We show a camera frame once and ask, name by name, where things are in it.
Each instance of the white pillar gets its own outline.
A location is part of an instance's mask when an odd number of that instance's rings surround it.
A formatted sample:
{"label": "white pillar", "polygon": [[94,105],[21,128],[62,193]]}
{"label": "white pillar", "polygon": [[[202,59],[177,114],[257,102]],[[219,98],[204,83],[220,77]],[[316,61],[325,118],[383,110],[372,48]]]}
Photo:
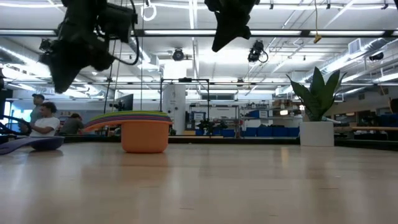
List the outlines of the white pillar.
{"label": "white pillar", "polygon": [[185,130],[185,85],[168,85],[163,91],[163,112],[172,121],[176,134],[183,134]]}

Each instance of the person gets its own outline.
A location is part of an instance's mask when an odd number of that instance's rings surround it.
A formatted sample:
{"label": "person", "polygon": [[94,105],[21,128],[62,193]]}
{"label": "person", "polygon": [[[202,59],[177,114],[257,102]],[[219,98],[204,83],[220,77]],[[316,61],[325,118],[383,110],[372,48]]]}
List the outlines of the person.
{"label": "person", "polygon": [[56,130],[60,126],[60,120],[53,114],[57,112],[57,107],[52,102],[42,103],[40,106],[40,113],[43,118],[38,119],[34,124],[31,124],[31,137],[50,137],[54,136]]}
{"label": "person", "polygon": [[42,114],[40,112],[40,106],[44,102],[44,96],[41,94],[33,94],[33,104],[35,108],[30,113],[30,124],[34,124],[38,119],[42,118]]}
{"label": "person", "polygon": [[63,124],[61,130],[60,130],[60,135],[65,135],[65,134],[77,134],[79,130],[83,129],[85,126],[81,122],[81,116],[73,113]]}

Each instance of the ceiling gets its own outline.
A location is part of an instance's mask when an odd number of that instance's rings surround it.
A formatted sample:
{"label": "ceiling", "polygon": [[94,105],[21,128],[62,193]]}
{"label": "ceiling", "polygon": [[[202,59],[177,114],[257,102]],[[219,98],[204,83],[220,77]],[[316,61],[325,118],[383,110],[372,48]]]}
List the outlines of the ceiling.
{"label": "ceiling", "polygon": [[[194,6],[197,2],[197,12],[192,10],[190,16],[190,1]],[[120,4],[121,1],[108,1]],[[140,12],[143,1],[134,1]],[[212,12],[206,9],[204,0],[152,0],[156,6],[157,14],[150,21],[144,21],[139,16],[136,26],[138,29],[215,29],[216,19]],[[270,10],[270,1],[261,1],[260,6],[255,6],[251,12],[248,26],[251,29],[315,29],[316,13],[312,8],[303,10],[304,7],[313,7],[313,0],[274,0],[274,9]],[[318,0],[317,3],[325,6],[327,0]],[[354,2],[347,10],[344,7]],[[380,8],[384,0],[331,0],[331,9],[318,9],[319,29],[347,29],[347,30],[388,30],[396,29],[398,25],[392,21],[398,21],[398,13],[393,0],[387,1],[390,5],[386,10]],[[64,17],[64,7],[45,7],[51,4],[61,4],[61,1],[51,0],[0,0],[0,29],[55,29]],[[144,15],[150,17],[153,10],[146,8]],[[8,40],[17,43],[20,48],[41,54],[39,45],[40,37],[7,37]],[[258,64],[252,68],[247,57],[249,49],[256,40],[262,40],[269,54],[269,61],[262,66]],[[140,37],[139,45],[147,55],[156,55],[160,65],[170,61],[170,53],[175,48],[181,48],[185,55],[189,55],[187,62],[187,76],[195,77],[192,55],[193,43],[197,44],[198,78],[209,78],[214,82],[235,82],[238,78],[244,78],[245,82],[287,82],[285,75],[302,76],[310,72],[314,66],[325,64],[326,61],[342,54],[347,50],[348,44],[354,39],[350,38],[324,38],[319,43],[313,44],[313,39],[303,38],[251,38],[245,40],[237,38],[220,50],[217,54],[211,51],[212,37]],[[391,55],[395,55],[395,48],[389,47]],[[135,57],[132,49],[117,42],[115,54],[124,60],[130,56]],[[117,76],[118,63],[114,62],[112,72],[113,80]],[[346,68],[350,73],[363,70],[364,65],[356,62],[355,66]],[[88,80],[97,82],[106,81],[110,71],[105,70],[93,73],[92,68],[85,68],[80,75]],[[158,82],[160,72],[158,70],[141,70],[137,66],[120,65],[118,73],[119,82]],[[156,85],[143,85],[144,89],[157,89]],[[120,85],[118,89],[140,89],[141,85]],[[214,86],[215,89],[232,89],[236,86]],[[277,86],[259,86],[256,90],[275,90]]]}

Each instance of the table surface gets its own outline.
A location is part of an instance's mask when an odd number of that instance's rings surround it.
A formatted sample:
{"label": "table surface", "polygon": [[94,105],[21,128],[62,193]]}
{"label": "table surface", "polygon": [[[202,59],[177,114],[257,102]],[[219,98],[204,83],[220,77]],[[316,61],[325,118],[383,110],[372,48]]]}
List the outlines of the table surface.
{"label": "table surface", "polygon": [[343,147],[64,144],[0,156],[0,223],[396,224],[398,153]]}

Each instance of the stacked colorful plates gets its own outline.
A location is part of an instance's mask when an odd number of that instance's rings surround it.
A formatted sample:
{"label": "stacked colorful plates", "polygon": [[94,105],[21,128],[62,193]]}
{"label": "stacked colorful plates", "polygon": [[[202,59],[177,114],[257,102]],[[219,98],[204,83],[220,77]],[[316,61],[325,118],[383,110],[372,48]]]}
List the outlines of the stacked colorful plates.
{"label": "stacked colorful plates", "polygon": [[131,121],[165,121],[171,122],[166,113],[159,111],[121,111],[107,113],[94,117],[89,123],[86,124],[85,129],[98,126],[123,124]]}

